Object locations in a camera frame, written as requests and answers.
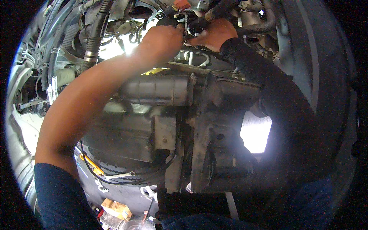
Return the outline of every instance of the gloved hand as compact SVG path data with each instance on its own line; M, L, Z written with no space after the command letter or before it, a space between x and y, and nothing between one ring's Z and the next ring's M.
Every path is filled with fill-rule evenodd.
M237 37L238 34L234 26L228 20L219 18L212 21L198 37L185 44L187 46L205 46L212 51L220 52L220 48L226 40Z
M183 44L183 25L155 26L149 29L143 37L140 46L144 46L145 52L155 58L156 63L170 61L178 54Z

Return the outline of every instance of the engine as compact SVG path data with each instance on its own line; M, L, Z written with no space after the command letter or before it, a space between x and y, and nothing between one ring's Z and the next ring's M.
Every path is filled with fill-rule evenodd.
M278 62L275 16L267 0L55 0L44 16L34 49L21 60L29 67L14 99L21 114L45 116L78 75L129 52L154 25L183 23L189 40L225 17L249 46ZM183 46L171 62L126 82L79 148L107 175L136 173L115 179L117 184L166 180L171 192L189 182L194 192L215 191L210 185L216 178L252 171L255 159L239 132L260 86L248 80L217 53Z

